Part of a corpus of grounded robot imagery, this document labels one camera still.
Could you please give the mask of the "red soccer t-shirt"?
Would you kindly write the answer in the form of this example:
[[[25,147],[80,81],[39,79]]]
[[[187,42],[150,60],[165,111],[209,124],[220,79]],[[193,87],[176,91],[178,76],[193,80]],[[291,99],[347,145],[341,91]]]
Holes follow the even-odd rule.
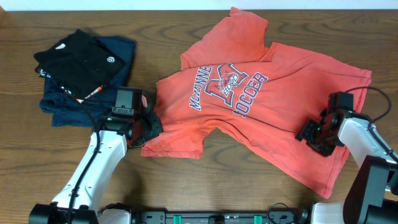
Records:
[[[337,147],[323,157],[296,140],[318,119],[331,93],[353,89],[360,111],[371,72],[333,57],[274,42],[268,22],[237,8],[181,54],[181,69],[159,80],[155,112],[162,133],[142,148],[145,157],[198,159],[204,139],[220,129],[324,198],[347,157]]]

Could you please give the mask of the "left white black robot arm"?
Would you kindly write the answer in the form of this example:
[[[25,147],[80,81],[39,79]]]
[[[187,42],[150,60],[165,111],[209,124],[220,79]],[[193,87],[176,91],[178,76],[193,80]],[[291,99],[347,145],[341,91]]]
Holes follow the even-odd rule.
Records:
[[[93,126],[88,149],[63,190],[50,204],[36,204],[29,223],[139,223],[140,216],[122,203],[101,209],[109,180],[129,149],[142,147],[162,131],[154,111],[128,116],[113,113]]]

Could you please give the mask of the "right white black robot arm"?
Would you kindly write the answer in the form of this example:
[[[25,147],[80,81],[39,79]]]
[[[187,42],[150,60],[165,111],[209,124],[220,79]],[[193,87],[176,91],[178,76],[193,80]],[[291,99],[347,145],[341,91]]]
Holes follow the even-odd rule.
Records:
[[[397,202],[384,197],[387,191],[397,194],[397,154],[368,116],[335,110],[319,123],[308,120],[296,138],[323,156],[345,146],[359,167],[346,199],[315,203],[310,223],[397,223]]]

